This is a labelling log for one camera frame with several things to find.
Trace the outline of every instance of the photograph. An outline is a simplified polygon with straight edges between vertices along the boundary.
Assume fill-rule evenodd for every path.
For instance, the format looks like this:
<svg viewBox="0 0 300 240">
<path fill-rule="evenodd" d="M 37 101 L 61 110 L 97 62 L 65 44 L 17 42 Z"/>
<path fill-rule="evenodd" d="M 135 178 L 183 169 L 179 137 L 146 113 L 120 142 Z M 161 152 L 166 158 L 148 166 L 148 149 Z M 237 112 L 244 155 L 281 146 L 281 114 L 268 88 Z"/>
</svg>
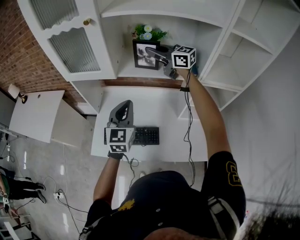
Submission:
<svg viewBox="0 0 300 240">
<path fill-rule="evenodd" d="M 146 47 L 152 47 L 156 49 L 157 46 L 159 46 L 159 42 L 134 40 L 133 48 L 135 67 L 158 70 L 158 60 L 149 56 L 145 50 Z"/>
</svg>

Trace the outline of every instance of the gold knob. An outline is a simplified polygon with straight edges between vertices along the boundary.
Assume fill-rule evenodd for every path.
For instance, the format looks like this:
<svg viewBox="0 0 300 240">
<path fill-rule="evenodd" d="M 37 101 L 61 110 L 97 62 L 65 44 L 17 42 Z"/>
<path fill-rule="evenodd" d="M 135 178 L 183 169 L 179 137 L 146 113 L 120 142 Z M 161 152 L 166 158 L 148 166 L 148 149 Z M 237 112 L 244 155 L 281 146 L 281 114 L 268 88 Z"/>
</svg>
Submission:
<svg viewBox="0 0 300 240">
<path fill-rule="evenodd" d="M 83 24 L 84 24 L 84 26 L 87 26 L 87 25 L 89 25 L 90 22 L 91 22 L 91 19 L 88 18 L 88 19 L 83 21 Z"/>
</svg>

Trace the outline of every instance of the white desk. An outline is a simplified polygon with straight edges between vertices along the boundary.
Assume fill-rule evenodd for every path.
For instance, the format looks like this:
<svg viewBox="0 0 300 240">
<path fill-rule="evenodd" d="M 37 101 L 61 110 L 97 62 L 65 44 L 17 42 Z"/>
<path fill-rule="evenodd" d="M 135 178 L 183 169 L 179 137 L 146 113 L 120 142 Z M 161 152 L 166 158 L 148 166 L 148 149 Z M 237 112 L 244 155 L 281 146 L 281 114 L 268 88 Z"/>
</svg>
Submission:
<svg viewBox="0 0 300 240">
<path fill-rule="evenodd" d="M 45 143 L 80 147 L 86 120 L 62 100 L 64 92 L 28 93 L 25 104 L 18 98 L 9 129 Z"/>
<path fill-rule="evenodd" d="M 159 160 L 166 162 L 187 162 L 189 144 L 183 141 L 188 129 L 187 120 L 177 117 L 178 94 L 172 89 L 145 87 L 105 87 L 100 113 L 95 124 L 91 154 L 107 157 L 108 145 L 104 145 L 104 128 L 111 110 L 125 100 L 131 100 L 136 127 L 159 127 L 160 145 L 132 146 L 129 158 L 141 161 Z M 206 141 L 199 120 L 191 127 L 192 159 L 207 161 Z"/>
</svg>

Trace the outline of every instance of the white power outlet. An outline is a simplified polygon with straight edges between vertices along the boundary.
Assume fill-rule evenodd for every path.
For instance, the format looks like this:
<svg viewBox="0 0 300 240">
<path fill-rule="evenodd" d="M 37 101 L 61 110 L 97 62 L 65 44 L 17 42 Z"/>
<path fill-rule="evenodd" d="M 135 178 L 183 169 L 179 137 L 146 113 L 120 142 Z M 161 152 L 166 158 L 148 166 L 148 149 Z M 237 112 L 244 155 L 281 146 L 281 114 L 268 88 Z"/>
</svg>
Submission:
<svg viewBox="0 0 300 240">
<path fill-rule="evenodd" d="M 65 195 L 63 193 L 53 193 L 53 196 L 55 199 L 58 199 L 58 197 L 60 197 L 60 199 L 65 198 Z"/>
</svg>

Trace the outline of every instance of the black t-shirt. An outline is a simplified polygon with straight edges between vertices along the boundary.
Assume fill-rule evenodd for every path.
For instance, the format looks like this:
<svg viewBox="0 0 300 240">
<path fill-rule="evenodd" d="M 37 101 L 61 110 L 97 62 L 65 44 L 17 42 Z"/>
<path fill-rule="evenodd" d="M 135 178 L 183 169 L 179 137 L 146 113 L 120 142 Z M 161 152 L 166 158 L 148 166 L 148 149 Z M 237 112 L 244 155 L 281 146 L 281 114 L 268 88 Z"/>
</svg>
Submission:
<svg viewBox="0 0 300 240">
<path fill-rule="evenodd" d="M 165 171 L 137 180 L 118 209 L 112 210 L 103 200 L 95 201 L 86 226 L 101 220 L 88 240 L 142 240 L 152 231 L 164 227 L 177 227 L 206 238 L 220 238 L 208 206 L 212 196 L 226 201 L 239 224 L 243 223 L 245 193 L 229 152 L 218 152 L 210 158 L 201 192 L 190 188 L 178 172 Z"/>
</svg>

